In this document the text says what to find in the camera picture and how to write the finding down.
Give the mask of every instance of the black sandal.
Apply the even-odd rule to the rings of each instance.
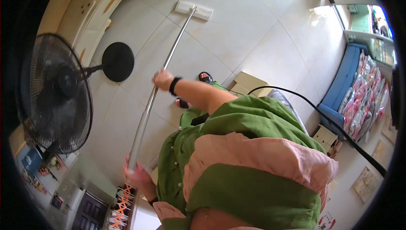
[[[206,77],[204,77],[204,78],[201,78],[200,75],[203,74],[203,73],[206,73],[206,74],[209,75],[209,76],[206,76]],[[211,77],[211,75],[210,75],[208,72],[206,72],[206,71],[203,71],[203,72],[201,72],[201,73],[199,74],[199,81],[205,82],[205,83],[207,83],[207,84],[209,84],[209,85],[214,82],[214,80],[213,80],[213,78]]]
[[[188,109],[189,105],[186,101],[182,100],[181,98],[177,98],[179,100],[179,106],[181,109]]]

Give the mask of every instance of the door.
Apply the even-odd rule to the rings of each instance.
[[[106,212],[107,204],[86,192],[80,202],[72,230],[100,230]]]

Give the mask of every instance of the poster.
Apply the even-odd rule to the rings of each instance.
[[[385,117],[385,123],[383,124],[382,133],[389,138],[389,140],[395,144],[396,135],[398,131],[395,130],[395,127],[392,126],[392,118],[390,116]]]
[[[336,224],[336,220],[330,214],[330,212],[323,213],[323,216],[320,217],[319,221],[316,224],[315,230],[331,230],[332,227]]]
[[[361,197],[362,201],[367,202],[368,198],[378,187],[378,178],[369,170],[368,167],[365,167],[361,175],[354,182],[353,188]]]
[[[389,161],[392,158],[392,153],[392,145],[389,146],[381,140],[378,140],[378,144],[373,151],[372,157],[386,169],[389,165]]]

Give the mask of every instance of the feet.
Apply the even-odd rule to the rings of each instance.
[[[176,100],[175,100],[175,105],[176,105],[177,107],[179,107],[179,108],[183,108],[183,107],[180,106],[180,99],[176,99]]]
[[[202,80],[203,78],[209,77],[209,76],[210,76],[210,75],[207,74],[206,72],[202,72],[202,73],[200,74],[200,80]]]
[[[201,72],[199,74],[199,80],[206,82],[208,84],[211,84],[211,82],[213,82],[211,75],[207,72]],[[189,102],[183,101],[183,103],[181,103],[181,100],[179,98],[175,100],[175,105],[182,109],[187,109],[187,108],[192,107],[192,104],[190,104]]]

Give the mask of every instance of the foot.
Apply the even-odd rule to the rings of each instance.
[[[201,79],[206,78],[206,77],[209,77],[209,75],[206,72],[203,72],[202,74],[200,74]]]
[[[180,99],[176,99],[176,100],[175,100],[175,105],[176,105],[177,107],[179,107],[179,108],[182,108],[182,107],[180,106]]]
[[[207,72],[201,72],[201,73],[199,74],[199,81],[208,83],[209,85],[214,82],[214,80],[213,80],[213,78],[211,77],[211,75],[210,75],[209,73],[207,73]]]

